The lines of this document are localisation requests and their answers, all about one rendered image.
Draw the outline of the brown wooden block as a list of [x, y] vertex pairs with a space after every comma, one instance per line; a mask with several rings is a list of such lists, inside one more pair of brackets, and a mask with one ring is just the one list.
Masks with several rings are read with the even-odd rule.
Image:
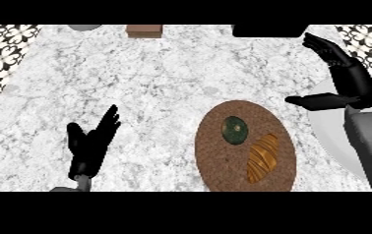
[[163, 25], [127, 25], [130, 38], [161, 38]]

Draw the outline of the grey round object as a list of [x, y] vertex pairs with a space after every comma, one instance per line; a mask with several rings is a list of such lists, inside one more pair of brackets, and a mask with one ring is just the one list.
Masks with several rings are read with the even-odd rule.
[[99, 28], [102, 25], [68, 25], [77, 31], [89, 31]]

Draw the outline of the brown oval woven placemat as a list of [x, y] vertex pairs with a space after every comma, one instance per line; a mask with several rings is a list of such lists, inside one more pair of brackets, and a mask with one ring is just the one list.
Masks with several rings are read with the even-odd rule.
[[[232, 145], [223, 137], [223, 123], [237, 117], [247, 125], [247, 138]], [[247, 164], [250, 148], [274, 134], [278, 138], [278, 164], [257, 182], [249, 182]], [[219, 104], [207, 113], [195, 138], [195, 156], [201, 177], [215, 192], [269, 192], [293, 190], [297, 176], [297, 155], [288, 131], [272, 112], [259, 104], [232, 100]]]

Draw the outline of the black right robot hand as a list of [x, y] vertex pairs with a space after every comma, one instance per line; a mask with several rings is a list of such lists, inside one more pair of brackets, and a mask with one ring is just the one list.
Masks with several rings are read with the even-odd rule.
[[339, 45], [306, 33], [303, 45], [311, 48], [328, 64], [337, 93], [325, 92], [306, 96], [288, 96], [285, 101], [311, 111], [372, 107], [372, 76], [361, 61], [349, 56]]

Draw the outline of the golden brown croissant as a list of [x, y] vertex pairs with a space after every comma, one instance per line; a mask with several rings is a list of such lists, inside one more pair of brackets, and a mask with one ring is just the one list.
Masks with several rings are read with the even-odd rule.
[[265, 135], [250, 147], [247, 179], [251, 184], [263, 180], [278, 164], [280, 140], [274, 134]]

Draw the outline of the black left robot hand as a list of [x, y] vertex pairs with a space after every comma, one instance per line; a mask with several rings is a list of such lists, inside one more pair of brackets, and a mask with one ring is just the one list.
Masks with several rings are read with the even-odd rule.
[[113, 105], [102, 117], [98, 127], [85, 133], [77, 123], [67, 125], [68, 148], [73, 154], [68, 178], [86, 175], [94, 178], [101, 170], [108, 146], [122, 126], [119, 106]]

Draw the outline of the dark green round squash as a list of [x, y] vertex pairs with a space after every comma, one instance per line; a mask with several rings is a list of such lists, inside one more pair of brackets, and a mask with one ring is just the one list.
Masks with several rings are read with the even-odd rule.
[[241, 145], [249, 136], [249, 127], [246, 122], [235, 116], [225, 119], [222, 126], [223, 138], [232, 145]]

